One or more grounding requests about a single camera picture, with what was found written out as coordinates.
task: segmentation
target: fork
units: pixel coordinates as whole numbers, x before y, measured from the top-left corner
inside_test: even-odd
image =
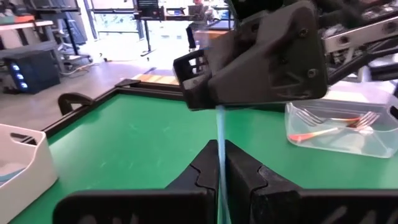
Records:
[[[358,116],[357,118],[320,118],[317,115],[309,112],[307,109],[299,109],[296,112],[296,115],[310,126],[316,126],[318,124],[323,124],[326,121],[331,121],[331,120],[345,121],[347,123],[352,123],[353,121],[358,121],[361,119],[360,116]]]
[[[346,126],[346,128],[355,128],[355,131],[360,131],[360,130],[365,129],[368,126],[372,125],[379,117],[380,117],[380,115],[375,112],[367,112],[364,116],[360,117],[359,120],[357,120],[351,124],[348,124]],[[306,141],[311,138],[317,137],[322,134],[337,131],[342,128],[345,128],[345,127],[335,127],[335,128],[330,128],[330,129],[326,129],[323,131],[315,131],[312,133],[305,133],[305,134],[290,134],[290,135],[288,135],[288,138],[292,141],[301,142],[301,141]]]

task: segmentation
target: black plastic jaw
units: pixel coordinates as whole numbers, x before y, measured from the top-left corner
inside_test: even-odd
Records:
[[[176,59],[174,70],[188,107],[202,110],[323,97],[327,70],[317,20],[316,7],[299,1],[272,14],[259,13],[238,30],[212,40],[207,49]],[[189,60],[195,58],[201,58],[200,66],[207,71],[194,72]]]
[[[305,190],[226,141],[232,224],[398,223],[398,190]]]
[[[61,200],[54,224],[217,224],[218,151],[210,141],[165,189],[85,190]]]

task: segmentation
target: computer tower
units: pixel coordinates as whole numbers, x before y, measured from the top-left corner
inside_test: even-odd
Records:
[[[35,94],[60,83],[51,51],[33,51],[4,58],[18,92]]]

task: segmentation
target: blue light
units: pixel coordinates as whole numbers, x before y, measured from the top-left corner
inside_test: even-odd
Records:
[[[12,69],[14,69],[14,71],[19,71],[19,67],[16,64],[12,64]]]
[[[21,87],[23,87],[23,88],[27,88],[27,84],[26,84],[26,83],[24,83],[24,82],[21,82]]]
[[[23,80],[23,79],[24,79],[24,76],[18,73],[18,74],[17,74],[17,78],[18,78],[19,80]]]

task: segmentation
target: blue cable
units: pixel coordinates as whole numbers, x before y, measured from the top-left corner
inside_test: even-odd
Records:
[[[220,183],[221,183],[221,221],[222,224],[229,224],[228,199],[226,191],[225,177],[225,109],[223,106],[217,106],[217,132],[218,132],[218,159],[220,160]]]

